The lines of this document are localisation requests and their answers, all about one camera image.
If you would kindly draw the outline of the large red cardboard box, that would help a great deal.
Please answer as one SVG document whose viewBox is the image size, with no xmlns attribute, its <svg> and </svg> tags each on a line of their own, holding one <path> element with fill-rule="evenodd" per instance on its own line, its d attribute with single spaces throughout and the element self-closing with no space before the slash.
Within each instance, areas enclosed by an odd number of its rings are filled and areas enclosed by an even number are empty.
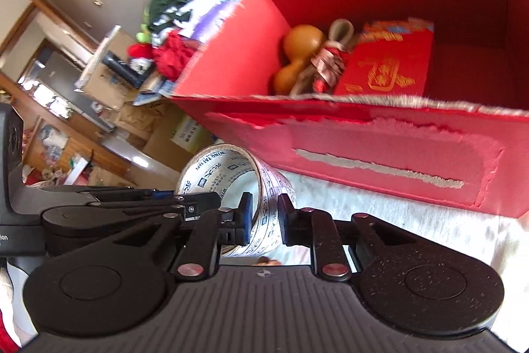
<svg viewBox="0 0 529 353">
<path fill-rule="evenodd" d="M 238 0 L 171 95 L 281 169 L 528 211 L 528 0 Z"/>
</svg>

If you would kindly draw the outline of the red cloth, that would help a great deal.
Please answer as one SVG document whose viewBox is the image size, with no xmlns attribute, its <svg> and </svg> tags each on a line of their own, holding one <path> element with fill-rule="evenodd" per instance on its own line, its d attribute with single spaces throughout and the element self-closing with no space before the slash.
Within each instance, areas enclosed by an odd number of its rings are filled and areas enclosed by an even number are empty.
<svg viewBox="0 0 529 353">
<path fill-rule="evenodd" d="M 172 30 L 159 47 L 152 49 L 157 71 L 167 80 L 176 81 L 200 47 L 198 40 L 185 38 Z"/>
</svg>

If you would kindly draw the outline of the brown cardboard boxes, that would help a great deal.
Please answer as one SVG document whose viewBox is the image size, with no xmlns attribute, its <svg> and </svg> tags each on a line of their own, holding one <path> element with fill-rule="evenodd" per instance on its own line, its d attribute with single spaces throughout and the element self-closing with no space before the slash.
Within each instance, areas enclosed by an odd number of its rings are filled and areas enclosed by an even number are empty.
<svg viewBox="0 0 529 353">
<path fill-rule="evenodd" d="M 149 58 L 130 57 L 134 45 L 132 36 L 114 26 L 87 62 L 74 89 L 102 105 L 102 117 L 139 152 L 179 171 L 194 154 L 213 144 L 215 137 L 170 101 L 172 83 L 156 71 Z M 107 51 L 143 75 L 140 89 L 101 62 Z"/>
</svg>

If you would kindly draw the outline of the brown wooden gourd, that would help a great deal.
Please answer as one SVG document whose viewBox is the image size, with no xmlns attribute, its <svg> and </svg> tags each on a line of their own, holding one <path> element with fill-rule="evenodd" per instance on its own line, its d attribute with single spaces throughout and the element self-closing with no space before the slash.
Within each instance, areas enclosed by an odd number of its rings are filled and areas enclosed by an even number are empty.
<svg viewBox="0 0 529 353">
<path fill-rule="evenodd" d="M 300 74 L 325 41 L 325 34 L 312 25 L 296 26 L 285 35 L 282 48 L 289 63 L 274 75 L 273 88 L 276 95 L 286 96 L 291 93 Z"/>
</svg>

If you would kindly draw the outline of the wooden cabinet with clutter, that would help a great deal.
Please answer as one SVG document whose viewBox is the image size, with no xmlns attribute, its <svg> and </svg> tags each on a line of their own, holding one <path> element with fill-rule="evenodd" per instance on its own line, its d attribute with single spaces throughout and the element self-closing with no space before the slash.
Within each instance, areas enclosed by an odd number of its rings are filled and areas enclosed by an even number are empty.
<svg viewBox="0 0 529 353">
<path fill-rule="evenodd" d="M 24 121 L 23 160 L 38 170 L 76 157 L 114 176 L 131 164 L 105 147 L 111 128 L 75 90 L 96 41 L 48 0 L 1 0 L 1 98 Z"/>
</svg>

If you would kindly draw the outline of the red gold gift box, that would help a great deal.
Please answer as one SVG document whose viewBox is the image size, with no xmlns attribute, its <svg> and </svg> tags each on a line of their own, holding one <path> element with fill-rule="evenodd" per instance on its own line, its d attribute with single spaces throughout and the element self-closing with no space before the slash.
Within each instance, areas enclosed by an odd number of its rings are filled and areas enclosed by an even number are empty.
<svg viewBox="0 0 529 353">
<path fill-rule="evenodd" d="M 350 54 L 336 96 L 421 96 L 425 90 L 434 24 L 421 19 L 367 23 Z"/>
</svg>

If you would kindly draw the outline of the beige belt with patterned scarf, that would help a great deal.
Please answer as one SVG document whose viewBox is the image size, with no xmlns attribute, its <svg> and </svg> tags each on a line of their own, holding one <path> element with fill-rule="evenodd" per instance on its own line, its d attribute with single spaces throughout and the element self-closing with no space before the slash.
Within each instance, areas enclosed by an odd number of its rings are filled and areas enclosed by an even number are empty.
<svg viewBox="0 0 529 353">
<path fill-rule="evenodd" d="M 290 96 L 305 93 L 331 94 L 344 73 L 344 54 L 355 44 L 354 26 L 347 19 L 335 20 L 328 39 L 297 78 Z"/>
</svg>

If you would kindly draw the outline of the printed packing tape roll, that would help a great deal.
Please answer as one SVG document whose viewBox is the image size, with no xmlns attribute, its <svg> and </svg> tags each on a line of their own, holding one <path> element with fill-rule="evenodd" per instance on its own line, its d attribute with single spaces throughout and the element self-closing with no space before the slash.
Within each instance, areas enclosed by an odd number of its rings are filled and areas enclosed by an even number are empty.
<svg viewBox="0 0 529 353">
<path fill-rule="evenodd" d="M 247 245 L 231 245 L 225 257 L 261 256 L 282 244 L 277 210 L 280 195 L 291 202 L 296 194 L 291 182 L 277 169 L 233 144 L 221 143 L 198 152 L 183 168 L 175 192 L 179 195 L 216 192 L 223 207 L 239 202 L 244 192 L 253 195 L 252 229 Z"/>
</svg>

